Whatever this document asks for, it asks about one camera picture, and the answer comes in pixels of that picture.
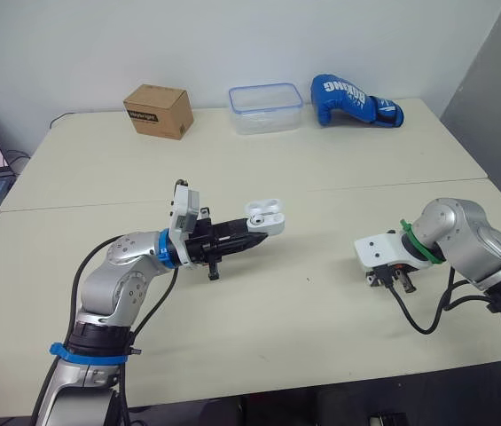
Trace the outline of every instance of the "green cable tie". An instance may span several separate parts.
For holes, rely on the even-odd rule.
[[[406,235],[408,235],[408,238],[411,241],[411,244],[418,249],[419,253],[424,255],[427,260],[429,260],[432,264],[442,264],[443,261],[441,259],[438,259],[437,257],[434,256],[434,254],[427,249],[426,246],[424,246],[421,242],[418,241],[416,236],[413,234],[413,231],[411,229],[411,224],[407,223],[405,220],[401,220],[400,224],[402,225],[402,229],[406,232]]]

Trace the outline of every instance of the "white wall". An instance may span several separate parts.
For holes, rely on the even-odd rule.
[[[66,111],[121,108],[140,83],[195,107],[234,85],[340,75],[441,114],[501,0],[3,0],[0,142],[33,152]]]

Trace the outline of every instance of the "clear food container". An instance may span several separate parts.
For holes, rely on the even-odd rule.
[[[303,100],[291,83],[233,87],[229,98],[232,120],[242,135],[291,130],[301,124]]]

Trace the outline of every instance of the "floor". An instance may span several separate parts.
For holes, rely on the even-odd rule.
[[[498,426],[501,362],[132,410],[148,426],[368,426],[370,415],[390,413],[406,413],[410,426]],[[6,424],[25,426],[27,417]]]

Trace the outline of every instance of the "blue ring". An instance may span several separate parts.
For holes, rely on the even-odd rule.
[[[168,252],[168,235],[169,228],[165,228],[160,232],[160,240],[158,244],[158,260],[169,269],[175,269],[176,266],[171,261],[171,256]]]
[[[118,366],[128,361],[128,355],[121,355],[120,357],[85,357],[83,355],[75,355],[65,349],[63,343],[59,342],[51,345],[49,353],[57,355],[61,359],[73,364],[83,364],[86,366]]]

